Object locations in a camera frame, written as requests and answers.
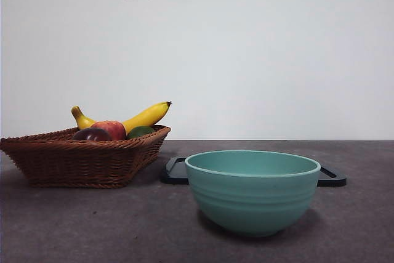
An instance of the bowl rim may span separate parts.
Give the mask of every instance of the bowl rim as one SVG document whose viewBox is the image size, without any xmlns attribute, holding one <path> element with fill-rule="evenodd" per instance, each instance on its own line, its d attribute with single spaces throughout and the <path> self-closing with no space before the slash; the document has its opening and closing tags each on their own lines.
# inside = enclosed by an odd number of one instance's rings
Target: bowl rim
<svg viewBox="0 0 394 263">
<path fill-rule="evenodd" d="M 296 158 L 302 158 L 303 160 L 307 160 L 307 161 L 311 161 L 312 163 L 314 163 L 316 165 L 316 167 L 314 169 L 311 169 L 309 171 L 305 171 L 305 172 L 296 172 L 293 174 L 264 174 L 264 175 L 258 175 L 258 174 L 237 174 L 237 173 L 233 173 L 233 172 L 220 172 L 220 171 L 213 171 L 211 169 L 203 169 L 203 168 L 199 168 L 197 166 L 194 166 L 192 164 L 189 163 L 189 160 L 197 157 L 199 155 L 205 155 L 205 154 L 211 154 L 211 153 L 223 153 L 223 152 L 259 152 L 259 153 L 272 153 L 272 154 L 277 154 L 277 155 L 287 155 L 287 156 L 293 156 Z M 208 172 L 210 174 L 217 174 L 217 175 L 223 175 L 223 176 L 232 176 L 232 177 L 251 177 L 251 178 L 283 178 L 283 177 L 295 177 L 295 176 L 306 176 L 309 174 L 313 174 L 314 172 L 318 172 L 321 169 L 321 165 L 319 164 L 319 162 L 317 162 L 316 160 L 313 160 L 311 158 L 305 157 L 305 156 L 301 156 L 301 155 L 296 155 L 296 154 L 292 154 L 292 153 L 284 153 L 284 152 L 275 152 L 275 151 L 267 151 L 267 150 L 248 150 L 248 149 L 234 149 L 234 150 L 213 150 L 213 151 L 206 151 L 206 152 L 201 152 L 201 153 L 196 153 L 193 155 L 190 155 L 188 157 L 186 157 L 185 159 L 185 164 L 186 166 L 188 166 L 189 168 L 193 168 L 197 171 L 202 171 L 202 172 Z"/>
</svg>

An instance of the bowl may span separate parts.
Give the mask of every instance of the bowl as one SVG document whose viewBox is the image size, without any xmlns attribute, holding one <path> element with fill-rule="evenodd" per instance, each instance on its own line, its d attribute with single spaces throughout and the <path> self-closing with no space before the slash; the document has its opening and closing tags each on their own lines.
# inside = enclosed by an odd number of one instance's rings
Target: bowl
<svg viewBox="0 0 394 263">
<path fill-rule="evenodd" d="M 320 164 L 280 152 L 219 150 L 185 160 L 202 212 L 240 235 L 265 237 L 294 224 L 308 209 Z"/>
</svg>

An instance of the basket rim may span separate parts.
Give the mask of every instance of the basket rim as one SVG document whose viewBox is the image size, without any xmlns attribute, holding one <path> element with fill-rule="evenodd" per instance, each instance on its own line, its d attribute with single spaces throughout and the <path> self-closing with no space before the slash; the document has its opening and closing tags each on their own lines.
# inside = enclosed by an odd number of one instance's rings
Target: basket rim
<svg viewBox="0 0 394 263">
<path fill-rule="evenodd" d="M 78 131 L 78 127 L 71 127 L 68 129 L 63 129 L 60 131 L 54 132 L 47 132 L 42 134 L 34 134 L 28 136 L 21 136 L 21 137 L 8 137 L 8 138 L 1 138 L 0 140 L 0 147 L 1 144 L 57 144 L 57 145 L 67 145 L 67 146 L 81 146 L 81 145 L 90 145 L 91 147 L 105 147 L 114 145 L 129 145 L 129 144 L 139 144 L 139 142 L 145 142 L 150 140 L 151 137 L 161 137 L 162 134 L 168 134 L 171 131 L 170 127 L 162 126 L 162 125 L 154 125 L 153 127 L 158 128 L 155 132 L 151 132 L 150 134 L 146 134 L 137 138 L 133 139 L 126 139 L 126 140 L 111 140 L 111 141 L 91 141 L 91 140 L 50 140 L 50 139 L 31 139 L 35 137 L 47 137 L 47 136 L 56 136 L 58 134 L 63 134 L 71 131 Z"/>
</svg>

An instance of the red apple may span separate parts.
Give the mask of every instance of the red apple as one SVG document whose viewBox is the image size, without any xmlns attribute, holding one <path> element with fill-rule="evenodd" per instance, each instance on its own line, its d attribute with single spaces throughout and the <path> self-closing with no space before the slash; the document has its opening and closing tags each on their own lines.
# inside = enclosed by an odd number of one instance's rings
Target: red apple
<svg viewBox="0 0 394 263">
<path fill-rule="evenodd" d="M 114 141 L 126 139 L 126 130 L 124 129 L 123 124 L 120 123 L 119 121 L 115 121 L 115 120 L 98 121 L 92 124 L 91 127 L 97 127 L 99 129 L 106 130 Z"/>
</svg>

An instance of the black plastic tray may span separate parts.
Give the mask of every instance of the black plastic tray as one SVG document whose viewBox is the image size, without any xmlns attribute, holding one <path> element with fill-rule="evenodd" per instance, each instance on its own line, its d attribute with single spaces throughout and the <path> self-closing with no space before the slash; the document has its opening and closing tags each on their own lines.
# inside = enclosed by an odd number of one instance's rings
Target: black plastic tray
<svg viewBox="0 0 394 263">
<path fill-rule="evenodd" d="M 186 174 L 186 157 L 174 157 L 163 167 L 160 181 L 165 184 L 189 184 Z M 322 166 L 318 181 L 319 187 L 339 187 L 346 185 L 346 176 L 341 172 Z"/>
</svg>

